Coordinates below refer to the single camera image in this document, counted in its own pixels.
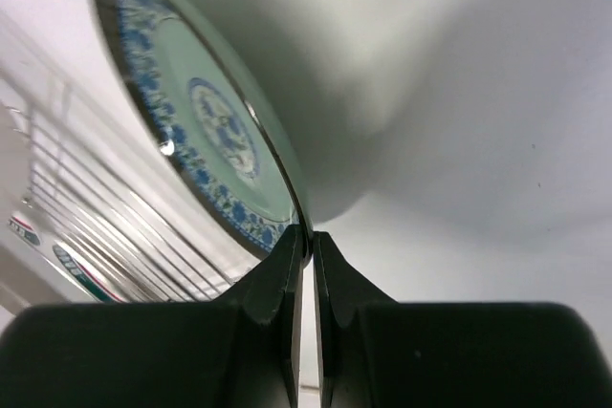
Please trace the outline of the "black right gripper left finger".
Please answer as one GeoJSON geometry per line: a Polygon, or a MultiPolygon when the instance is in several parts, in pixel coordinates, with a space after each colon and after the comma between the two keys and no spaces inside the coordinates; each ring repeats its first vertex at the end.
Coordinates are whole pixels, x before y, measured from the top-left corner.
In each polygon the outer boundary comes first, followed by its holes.
{"type": "Polygon", "coordinates": [[[31,307],[1,336],[5,407],[294,407],[305,241],[207,302],[31,307]]]}

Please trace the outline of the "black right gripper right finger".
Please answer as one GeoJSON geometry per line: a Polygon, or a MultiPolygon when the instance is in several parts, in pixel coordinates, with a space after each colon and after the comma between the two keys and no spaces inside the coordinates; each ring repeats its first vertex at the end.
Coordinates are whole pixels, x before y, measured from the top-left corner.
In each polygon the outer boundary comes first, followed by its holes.
{"type": "Polygon", "coordinates": [[[403,303],[313,241],[324,407],[607,407],[591,328],[551,302],[403,303]]]}

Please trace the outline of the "blue floral green plate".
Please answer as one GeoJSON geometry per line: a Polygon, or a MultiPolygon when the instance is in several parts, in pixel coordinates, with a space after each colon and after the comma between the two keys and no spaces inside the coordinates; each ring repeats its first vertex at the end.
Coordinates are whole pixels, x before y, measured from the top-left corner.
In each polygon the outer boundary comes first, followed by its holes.
{"type": "Polygon", "coordinates": [[[310,0],[91,0],[109,60],[163,161],[237,245],[266,257],[373,185],[361,85],[310,0]]]}

